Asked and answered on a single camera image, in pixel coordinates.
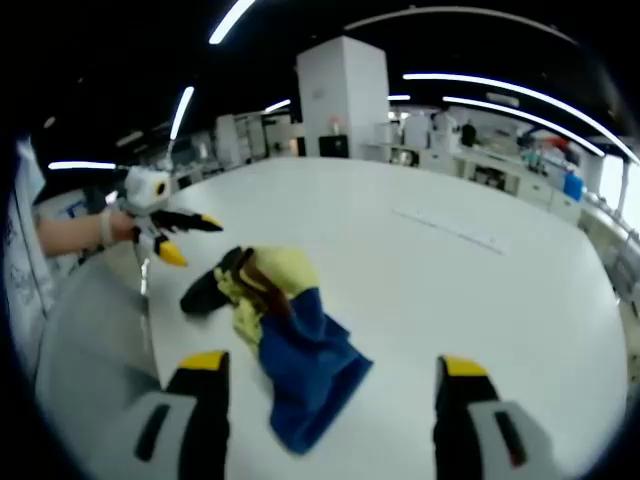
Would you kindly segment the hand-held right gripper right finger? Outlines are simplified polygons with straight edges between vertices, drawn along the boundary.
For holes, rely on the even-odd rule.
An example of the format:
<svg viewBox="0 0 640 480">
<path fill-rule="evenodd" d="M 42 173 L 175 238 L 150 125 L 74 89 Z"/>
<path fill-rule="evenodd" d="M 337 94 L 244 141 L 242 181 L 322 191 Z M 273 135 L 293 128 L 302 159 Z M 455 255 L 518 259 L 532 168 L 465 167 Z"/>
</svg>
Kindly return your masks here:
<svg viewBox="0 0 640 480">
<path fill-rule="evenodd" d="M 489 374 L 466 358 L 436 363 L 433 442 L 438 479 L 554 479 L 552 442 Z"/>
</svg>

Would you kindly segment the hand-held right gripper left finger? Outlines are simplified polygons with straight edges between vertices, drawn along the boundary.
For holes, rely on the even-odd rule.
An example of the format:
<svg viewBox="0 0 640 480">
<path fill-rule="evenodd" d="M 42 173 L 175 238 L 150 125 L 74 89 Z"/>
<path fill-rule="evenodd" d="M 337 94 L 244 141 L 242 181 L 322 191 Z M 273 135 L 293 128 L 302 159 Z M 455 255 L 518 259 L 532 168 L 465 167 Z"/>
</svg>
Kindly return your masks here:
<svg viewBox="0 0 640 480">
<path fill-rule="evenodd" d="M 102 443 L 104 479 L 225 477 L 230 355 L 224 350 L 183 360 L 163 390 L 138 398 Z"/>
</svg>

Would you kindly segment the person's left hand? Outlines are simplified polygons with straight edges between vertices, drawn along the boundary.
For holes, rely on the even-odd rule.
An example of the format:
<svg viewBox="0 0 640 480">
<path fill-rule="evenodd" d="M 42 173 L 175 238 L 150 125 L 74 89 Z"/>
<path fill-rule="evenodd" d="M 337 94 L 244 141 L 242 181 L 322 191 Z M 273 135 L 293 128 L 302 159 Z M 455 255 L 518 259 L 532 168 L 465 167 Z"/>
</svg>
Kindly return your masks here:
<svg viewBox="0 0 640 480">
<path fill-rule="evenodd" d="M 105 218 L 104 241 L 106 244 L 138 241 L 138 227 L 134 222 L 134 218 L 127 212 L 119 209 L 107 209 Z"/>
</svg>

